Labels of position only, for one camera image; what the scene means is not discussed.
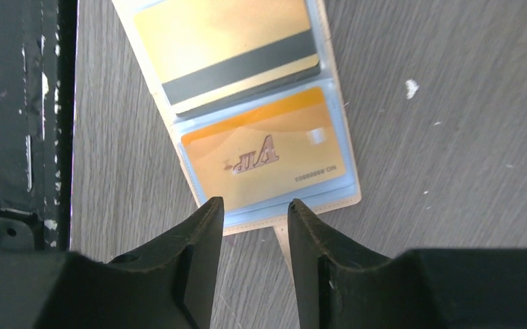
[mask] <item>beige wallet cover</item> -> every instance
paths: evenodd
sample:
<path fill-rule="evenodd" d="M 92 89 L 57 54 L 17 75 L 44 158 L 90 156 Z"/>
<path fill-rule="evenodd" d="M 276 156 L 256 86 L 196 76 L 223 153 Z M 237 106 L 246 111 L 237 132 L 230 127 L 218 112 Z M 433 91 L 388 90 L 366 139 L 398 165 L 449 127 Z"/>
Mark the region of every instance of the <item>beige wallet cover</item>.
<path fill-rule="evenodd" d="M 206 9 L 212 9 L 215 7 L 218 8 L 218 10 L 222 10 L 221 12 L 225 12 L 225 5 L 236 5 L 237 1 L 239 1 L 244 7 L 243 11 L 246 14 L 252 15 L 250 19 L 246 20 L 242 17 L 236 17 L 240 16 L 240 10 L 236 11 L 233 15 L 230 15 L 230 18 L 227 20 L 225 20 L 226 16 L 220 16 L 218 14 L 208 14 L 206 12 Z M 188 168 L 182 161 L 182 157 L 177 145 L 179 140 L 185 147 L 189 158 L 191 158 L 191 161 L 193 162 L 193 165 L 195 167 L 195 172 L 201 180 L 201 183 L 208 183 L 201 184 L 203 187 L 220 186 L 222 184 L 222 181 L 224 181 L 226 178 L 231 177 L 230 175 L 228 175 L 228 173 L 234 172 L 238 169 L 245 169 L 246 167 L 248 167 L 249 163 L 245 161 L 247 161 L 248 159 L 252 159 L 252 161 L 259 160 L 261 156 L 260 151 L 265 150 L 266 144 L 269 146 L 269 143 L 272 143 L 274 147 L 276 145 L 286 144 L 282 141 L 282 138 L 286 138 L 286 136 L 288 136 L 289 134 L 297 134 L 297 132 L 304 132 L 303 134 L 298 134 L 298 136 L 301 136 L 298 137 L 298 143 L 301 143 L 301 147 L 298 145 L 290 145 L 292 149 L 301 148 L 302 151 L 298 151 L 295 153 L 291 152 L 291 154 L 289 151 L 282 151 L 282 154 L 280 154 L 279 157 L 286 157 L 285 161 L 283 161 L 283 159 L 281 161 L 284 164 L 280 164 L 280 161 L 276 161 L 275 163 L 267 164 L 266 168 L 261 167 L 260 169 L 271 171 L 277 173 L 278 175 L 288 175 L 286 173 L 289 172 L 289 170 L 286 170 L 286 168 L 289 169 L 289 163 L 301 163 L 301 161 L 298 160 L 298 157 L 313 156 L 313 150 L 310 148 L 309 145 L 314 145 L 314 138 L 323 138 L 327 141 L 327 143 L 322 143 L 322 147 L 327 147 L 325 151 L 329 151 L 330 148 L 333 150 L 333 155 L 328 156 L 328 161 L 325 163 L 325 167 L 334 168 L 334 170 L 330 170 L 330 172 L 325 173 L 325 175 L 320 175 L 309 180 L 302 180 L 301 184 L 298 184 L 299 181 L 296 181 L 296 179 L 292 179 L 291 181 L 293 183 L 281 187 L 281 191 L 264 191 L 263 193 L 260 193 L 253 199 L 245 199 L 244 197 L 240 197 L 241 195 L 244 195 L 244 193 L 238 193 L 238 191 L 234 189 L 233 184 L 229 184 L 229 188 L 225 189 L 222 192 L 224 194 L 223 198 L 225 200 L 226 210 L 240 208 L 245 204 L 257 202 L 270 196 L 280 195 L 282 193 L 285 193 L 285 191 L 293 191 L 294 189 L 303 188 L 305 186 L 316 184 L 318 182 L 322 182 L 327 179 L 335 178 L 339 175 L 344 174 L 343 165 L 341 165 L 341 153 L 339 146 L 335 141 L 335 137 L 333 136 L 333 130 L 326 129 L 320 132 L 312 132 L 312 134 L 310 134 L 310 130 L 307 130 L 307 128 L 309 127 L 317 126 L 314 124 L 314 120 L 319 122 L 322 120 L 329 120 L 326 118 L 327 110 L 326 105 L 320 96 L 321 91 L 314 90 L 314 88 L 297 94 L 299 95 L 299 97 L 297 97 L 297 95 L 296 97 L 291 97 L 290 101 L 293 103 L 290 108 L 291 110 L 285 110 L 285 108 L 283 110 L 278 110 L 278 108 L 283 107 L 274 106 L 273 104 L 270 104 L 268 108 L 265 108 L 265 106 L 263 106 L 263 108 L 265 109 L 259 112 L 255 112 L 255 114 L 254 111 L 249 111 L 245 114 L 240 114 L 230 119 L 230 122 L 229 120 L 227 120 L 225 121 L 225 123 L 222 124 L 216 123 L 209 127 L 202 128 L 200 130 L 191 132 L 183 136 L 180 136 L 176 131 L 173 131 L 172 127 L 177 112 L 182 112 L 182 110 L 180 110 L 181 108 L 174 108 L 172 104 L 167 101 L 164 93 L 164 82 L 176 80 L 177 77 L 181 77 L 192 73 L 193 70 L 194 72 L 201 71 L 204 68 L 212 66 L 213 63 L 217 63 L 217 61 L 224 61 L 226 58 L 228 59 L 229 57 L 232 57 L 233 55 L 241 52 L 241 49 L 237 48 L 236 42 L 233 43 L 229 40 L 225 41 L 225 38 L 221 38 L 221 36 L 215 36 L 214 34 L 206 32 L 209 30 L 209 19 L 212 19 L 215 22 L 220 22 L 220 20 L 229 21 L 228 32 L 237 31 L 237 38 L 241 40 L 241 42 L 243 42 L 244 48 L 247 51 L 250 51 L 260 45 L 268 45 L 269 43 L 273 43 L 279 40 L 280 38 L 286 38 L 286 36 L 292 36 L 294 34 L 299 34 L 302 31 L 305 32 L 309 30 L 310 23 L 309 18 L 307 16 L 307 12 L 305 11 L 305 7 L 303 7 L 304 11 L 302 11 L 302 5 L 305 5 L 303 0 L 167 0 L 162 3 L 159 3 L 158 5 L 163 5 L 165 8 L 169 8 L 169 6 L 183 6 L 191 8 L 193 6 L 199 6 L 200 3 L 202 3 L 203 5 L 198 7 L 201 9 L 198 10 L 196 16 L 193 16 L 193 11 L 189 10 L 188 14 L 184 18 L 182 18 L 183 21 L 186 22 L 196 22 L 196 28 L 186 31 L 182 29 L 178 30 L 177 33 L 165 33 L 164 35 L 157 34 L 157 29 L 151 29 L 149 27 L 149 24 L 147 24 L 147 22 L 156 22 L 157 18 L 151 17 L 152 14 L 149 14 L 149 12 L 145 13 L 144 11 L 140 11 L 140 8 L 137 8 L 139 6 L 139 4 L 137 4 L 137 1 L 113 0 L 113 3 L 118 15 L 120 16 L 120 19 L 125 28 L 126 34 L 130 40 L 134 53 L 138 59 L 138 63 L 140 64 L 149 90 L 155 99 L 162 119 L 164 120 L 164 124 L 166 125 L 166 128 L 168 129 L 169 134 L 171 135 L 171 139 L 173 141 L 173 144 L 175 145 L 175 150 L 180 159 L 182 170 L 187 181 L 189 182 L 189 185 L 191 184 Z M 257 19 L 260 20 L 275 19 L 275 16 L 270 15 L 270 13 L 268 12 L 259 12 L 260 10 L 253 10 L 258 6 L 259 8 L 261 8 L 261 6 L 266 3 L 271 3 L 272 5 L 274 5 L 274 8 L 276 9 L 274 13 L 277 14 L 279 17 L 283 17 L 284 20 L 282 21 L 282 24 L 278 24 L 277 30 L 273 31 L 273 33 L 257 33 L 257 31 L 254 31 L 254 29 L 258 25 L 253 24 L 253 20 L 255 20 L 255 23 L 257 22 L 257 20 L 253 17 L 257 17 Z M 339 79 L 335 70 L 336 64 L 334 62 L 332 44 L 329 41 L 330 32 L 328 29 L 326 10 L 323 4 L 323 0 L 318 0 L 317 6 L 319 8 L 321 24 L 323 27 L 322 32 L 325 36 L 324 40 L 328 40 L 327 42 L 325 42 L 324 45 L 320 45 L 319 47 L 325 47 L 325 49 L 327 50 L 327 57 L 330 61 L 330 65 L 328 66 L 334 68 L 332 70 L 332 76 L 334 77 L 335 82 L 338 84 Z M 292 11 L 297 14 L 290 16 L 289 13 Z M 305 17 L 299 14 L 301 12 L 304 12 Z M 164 22 L 159 24 L 159 26 L 162 26 L 162 28 L 165 28 L 165 26 L 167 25 L 168 23 Z M 254 40 L 252 38 L 253 33 L 258 36 L 261 35 L 260 40 Z M 201 42 L 196 42 L 196 40 L 193 38 L 198 38 L 199 40 L 201 40 Z M 167 51 L 172 47 L 179 46 L 188 50 L 189 53 L 192 53 L 193 51 L 200 49 L 200 47 L 216 47 L 217 45 L 223 46 L 220 50 L 218 50 L 218 52 L 209 54 L 208 56 L 204 55 L 201 58 L 196 58 L 196 56 L 182 56 L 181 58 L 176 58 L 175 56 L 173 58 L 171 55 L 169 55 L 170 53 Z M 161 61 L 161 58 L 168 58 L 169 60 Z M 185 62 L 187 64 L 182 65 L 182 68 L 168 65 L 169 61 L 172 60 L 174 62 Z M 192 104 L 190 105 L 192 107 L 194 105 L 204 103 L 209 97 L 217 98 L 222 97 L 221 95 L 226 95 L 228 93 L 235 93 L 239 90 L 242 90 L 242 88 L 249 88 L 250 86 L 257 85 L 258 83 L 266 82 L 268 80 L 274 80 L 279 78 L 280 76 L 289 74 L 289 72 L 302 70 L 306 67 L 310 67 L 316 64 L 318 64 L 318 55 L 314 53 L 310 56 L 306 56 L 305 58 L 300 58 L 299 60 L 291 62 L 287 66 L 281 66 L 279 69 L 271 69 L 270 71 L 257 74 L 256 76 L 250 77 L 246 80 L 241 80 L 241 82 L 238 84 L 224 86 L 220 89 L 216 89 L 216 91 L 202 94 L 198 96 L 198 98 L 194 97 L 191 98 L 191 100 L 187 99 L 183 101 L 183 103 L 187 102 L 187 105 Z M 339 97 L 340 102 L 343 103 L 341 95 L 339 95 Z M 306 106 L 306 102 L 309 101 L 311 101 L 313 104 L 311 106 Z M 346 120 L 345 113 L 343 111 L 344 109 L 342 109 L 342 116 L 344 120 Z M 269 140 L 269 134 L 265 132 L 265 126 L 275 123 L 274 127 L 277 127 L 278 122 L 280 122 L 281 120 L 284 120 L 284 122 L 286 123 L 289 122 L 290 125 L 285 126 L 283 135 L 277 135 L 277 132 L 275 132 L 273 134 L 274 136 L 272 137 L 272 139 Z M 225 128 L 228 127 L 229 124 L 235 128 L 240 127 L 240 129 L 232 130 L 233 133 L 231 134 L 231 130 Z M 213 146 L 213 143 L 217 144 L 217 141 L 226 141 L 229 138 L 231 138 L 231 140 L 228 140 L 227 143 L 219 144 L 220 147 L 232 147 L 233 145 L 237 146 L 237 143 L 245 143 L 244 139 L 241 138 L 242 130 L 261 131 L 260 134 L 256 134 L 256 137 L 250 137 L 256 139 L 256 141 L 249 141 L 250 145 L 253 145 L 253 143 L 260 145 L 260 149 L 253 150 L 256 151 L 255 154 L 253 154 L 253 157 L 250 158 L 248 156 L 241 158 L 241 155 L 250 154 L 250 149 L 249 152 L 237 154 L 237 159 L 217 158 L 216 155 L 209 155 L 210 153 L 206 151 L 207 149 Z M 352 144 L 350 141 L 350 133 L 348 131 L 346 132 L 348 138 L 347 144 L 350 149 L 350 152 L 353 153 Z M 266 153 L 263 160 L 266 160 L 267 162 L 271 160 L 271 162 L 274 162 L 274 156 L 277 156 L 277 154 L 274 155 Z M 210 164 L 212 162 L 217 163 L 216 165 L 220 167 L 220 173 L 217 175 L 213 175 L 212 171 L 209 170 Z M 250 175 L 251 177 L 248 178 L 248 180 L 251 180 L 253 184 L 257 184 L 258 181 L 266 177 L 266 175 L 255 174 L 255 171 L 252 171 L 251 173 L 248 171 L 242 172 L 241 175 L 242 177 L 247 177 Z M 198 204 L 199 202 L 197 193 L 194 188 L 192 188 L 191 190 L 193 191 L 195 201 Z M 211 193 L 209 193 L 208 188 L 206 190 L 207 194 L 221 194 L 221 190 L 219 190 L 218 193 L 216 191 L 212 191 Z M 337 208 L 343 208 L 359 202 L 360 198 L 360 187 L 358 186 L 357 195 L 349 197 L 347 199 L 341 199 L 337 202 L 332 202 L 324 204 L 322 206 L 314 207 L 313 210 L 316 213 L 322 213 Z M 255 230 L 258 228 L 276 226 L 283 224 L 285 220 L 286 216 L 278 216 L 262 219 L 260 221 L 255 221 L 247 224 L 226 227 L 223 234 L 229 235 L 248 230 Z"/>

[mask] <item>scratched black paint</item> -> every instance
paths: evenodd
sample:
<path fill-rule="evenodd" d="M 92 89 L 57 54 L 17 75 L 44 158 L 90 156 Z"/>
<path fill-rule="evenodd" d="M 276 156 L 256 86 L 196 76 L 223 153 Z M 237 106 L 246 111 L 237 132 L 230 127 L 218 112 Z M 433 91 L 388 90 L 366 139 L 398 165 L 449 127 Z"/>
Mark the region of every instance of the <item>scratched black paint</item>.
<path fill-rule="evenodd" d="M 76 1 L 0 0 L 0 209 L 55 221 L 54 249 L 68 243 L 76 22 Z"/>

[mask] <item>stitching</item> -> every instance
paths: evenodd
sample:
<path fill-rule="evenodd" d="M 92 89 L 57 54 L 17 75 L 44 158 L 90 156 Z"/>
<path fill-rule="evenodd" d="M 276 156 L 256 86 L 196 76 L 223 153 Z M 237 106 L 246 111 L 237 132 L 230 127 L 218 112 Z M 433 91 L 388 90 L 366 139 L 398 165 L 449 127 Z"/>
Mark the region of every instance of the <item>stitching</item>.
<path fill-rule="evenodd" d="M 335 204 L 330 204 L 330 205 L 327 205 L 327 206 L 315 207 L 315 208 L 312 208 L 312 210 L 314 212 L 321 212 L 321 211 L 324 211 L 324 210 L 335 210 L 335 207 L 346 205 L 346 204 L 349 204 L 350 202 L 352 202 L 352 198 L 347 199 L 345 201 L 341 201 L 341 202 L 335 203 Z M 232 226 L 231 228 L 226 228 L 225 232 L 241 231 L 241 230 L 244 230 L 244 229 L 247 229 L 247 228 L 252 228 L 254 226 L 261 227 L 263 225 L 266 225 L 266 224 L 269 224 L 269 223 L 275 223 L 276 221 L 281 221 L 283 219 L 287 219 L 287 216 L 281 216 L 281 217 L 278 217 L 276 219 L 258 221 L 258 222 L 252 223 L 252 224 Z"/>

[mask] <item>gray wooden table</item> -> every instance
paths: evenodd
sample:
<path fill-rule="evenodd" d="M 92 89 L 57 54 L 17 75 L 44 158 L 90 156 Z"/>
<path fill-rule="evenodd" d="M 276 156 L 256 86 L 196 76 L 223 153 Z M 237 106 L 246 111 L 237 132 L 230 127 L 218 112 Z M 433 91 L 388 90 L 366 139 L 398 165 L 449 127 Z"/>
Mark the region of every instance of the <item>gray wooden table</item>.
<path fill-rule="evenodd" d="M 389 256 L 527 246 L 527 1 L 327 7 L 363 200 L 322 218 Z M 72 248 L 109 260 L 195 204 L 111 2 L 79 15 Z M 272 229 L 225 237 L 217 280 L 213 328 L 298 327 Z"/>

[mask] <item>white speck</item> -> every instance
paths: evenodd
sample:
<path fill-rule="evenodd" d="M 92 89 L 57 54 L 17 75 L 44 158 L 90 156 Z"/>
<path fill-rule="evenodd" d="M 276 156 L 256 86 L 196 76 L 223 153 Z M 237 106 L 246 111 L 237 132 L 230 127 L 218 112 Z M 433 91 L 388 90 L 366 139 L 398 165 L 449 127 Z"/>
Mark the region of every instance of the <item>white speck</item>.
<path fill-rule="evenodd" d="M 404 84 L 406 85 L 406 99 L 413 98 L 417 93 L 417 90 L 419 90 L 419 85 L 412 79 L 407 80 Z"/>
<path fill-rule="evenodd" d="M 27 156 L 27 192 L 30 192 L 33 188 L 33 166 L 31 164 L 31 136 L 25 137 L 25 148 Z"/>
<path fill-rule="evenodd" d="M 21 47 L 21 55 L 23 55 L 23 72 L 26 73 L 27 67 L 25 67 L 25 45 Z M 23 96 L 24 96 L 25 105 L 27 105 L 27 91 L 25 91 Z"/>
<path fill-rule="evenodd" d="M 49 82 L 45 73 L 41 73 L 41 131 L 43 140 L 45 140 L 45 95 L 49 93 Z"/>
<path fill-rule="evenodd" d="M 41 36 L 41 55 L 43 55 L 44 48 L 45 48 L 45 36 Z"/>
<path fill-rule="evenodd" d="M 55 230 L 58 228 L 58 222 L 54 221 L 53 219 L 47 219 L 43 222 L 46 228 L 49 228 L 50 230 Z"/>
<path fill-rule="evenodd" d="M 58 87 L 56 87 L 56 89 L 54 90 L 54 93 L 53 93 L 53 98 L 55 100 L 55 105 L 53 106 L 53 111 L 58 114 L 60 112 L 60 110 L 62 109 L 62 107 L 58 104 L 58 101 L 60 100 L 60 89 Z"/>

